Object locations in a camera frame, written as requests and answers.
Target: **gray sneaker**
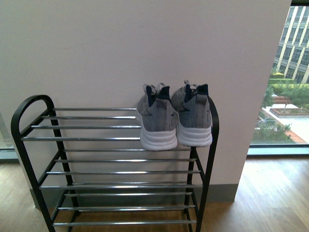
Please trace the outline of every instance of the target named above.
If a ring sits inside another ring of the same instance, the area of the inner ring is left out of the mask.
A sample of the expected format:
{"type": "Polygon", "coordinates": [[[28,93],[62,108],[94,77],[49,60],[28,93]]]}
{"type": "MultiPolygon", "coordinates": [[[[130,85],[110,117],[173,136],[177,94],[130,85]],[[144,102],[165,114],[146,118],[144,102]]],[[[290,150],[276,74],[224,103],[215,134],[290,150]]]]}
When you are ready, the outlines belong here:
{"type": "Polygon", "coordinates": [[[169,150],[177,146],[178,113],[169,98],[169,86],[144,85],[145,95],[137,106],[136,119],[141,125],[140,142],[147,150],[169,150]]]}
{"type": "Polygon", "coordinates": [[[171,97],[172,105],[179,114],[178,142],[186,146],[208,146],[212,143],[208,85],[184,83],[185,86],[171,97]]]}

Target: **gray baseboard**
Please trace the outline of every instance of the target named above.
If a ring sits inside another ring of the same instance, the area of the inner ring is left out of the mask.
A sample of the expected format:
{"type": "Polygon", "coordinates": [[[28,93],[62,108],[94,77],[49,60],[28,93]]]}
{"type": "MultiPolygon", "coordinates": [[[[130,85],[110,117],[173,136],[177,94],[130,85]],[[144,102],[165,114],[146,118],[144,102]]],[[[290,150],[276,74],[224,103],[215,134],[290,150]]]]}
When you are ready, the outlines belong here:
{"type": "MultiPolygon", "coordinates": [[[[238,184],[228,184],[228,185],[210,185],[207,202],[233,202],[235,199],[238,184]]],[[[201,188],[195,189],[195,194],[197,199],[200,199],[201,188]]],[[[30,190],[35,206],[39,208],[38,202],[36,201],[33,190],[30,190]]],[[[61,195],[61,190],[43,190],[43,196],[45,198],[46,204],[49,208],[53,208],[61,195]]],[[[172,196],[152,196],[152,197],[108,197],[108,198],[79,198],[80,206],[117,206],[117,205],[153,205],[153,204],[178,204],[184,202],[184,197],[172,196]]],[[[70,206],[70,201],[65,202],[64,206],[70,206]]]]}

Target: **building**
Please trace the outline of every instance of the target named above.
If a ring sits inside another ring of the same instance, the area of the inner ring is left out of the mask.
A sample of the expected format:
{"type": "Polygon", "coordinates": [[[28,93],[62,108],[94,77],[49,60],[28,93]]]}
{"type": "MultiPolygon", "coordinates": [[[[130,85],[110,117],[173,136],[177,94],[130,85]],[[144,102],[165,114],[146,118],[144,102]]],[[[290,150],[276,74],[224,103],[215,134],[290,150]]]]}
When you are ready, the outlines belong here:
{"type": "Polygon", "coordinates": [[[291,6],[273,68],[297,83],[309,83],[309,7],[291,6]]]}

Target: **wooden floor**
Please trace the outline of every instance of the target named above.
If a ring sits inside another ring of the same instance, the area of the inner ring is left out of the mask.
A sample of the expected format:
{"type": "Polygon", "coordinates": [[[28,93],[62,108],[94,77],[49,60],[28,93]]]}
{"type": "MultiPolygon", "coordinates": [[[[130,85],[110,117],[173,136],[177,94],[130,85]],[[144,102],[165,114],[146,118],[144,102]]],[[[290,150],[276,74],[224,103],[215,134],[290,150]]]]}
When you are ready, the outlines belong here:
{"type": "MultiPolygon", "coordinates": [[[[152,214],[166,219],[174,213],[152,214]]],[[[117,219],[115,214],[104,214],[117,219]]],[[[131,218],[132,214],[122,217],[131,218]]],[[[0,232],[47,232],[21,167],[0,164],[0,232]]],[[[73,232],[187,232],[187,226],[76,227],[73,232]]],[[[249,159],[233,203],[208,203],[203,232],[309,232],[309,159],[249,159]]]]}

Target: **white sole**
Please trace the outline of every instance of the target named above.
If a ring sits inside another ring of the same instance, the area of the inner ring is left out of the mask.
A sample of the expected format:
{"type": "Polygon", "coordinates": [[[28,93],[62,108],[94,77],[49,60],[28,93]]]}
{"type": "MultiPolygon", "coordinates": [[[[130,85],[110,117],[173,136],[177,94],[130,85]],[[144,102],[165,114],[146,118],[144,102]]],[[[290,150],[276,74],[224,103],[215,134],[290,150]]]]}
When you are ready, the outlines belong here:
{"type": "Polygon", "coordinates": [[[212,143],[211,127],[187,128],[178,122],[176,135],[178,142],[185,146],[210,146],[212,143]]]}
{"type": "Polygon", "coordinates": [[[171,150],[177,146],[176,129],[171,131],[147,131],[141,115],[136,111],[136,120],[141,125],[140,143],[151,151],[171,150]]]}

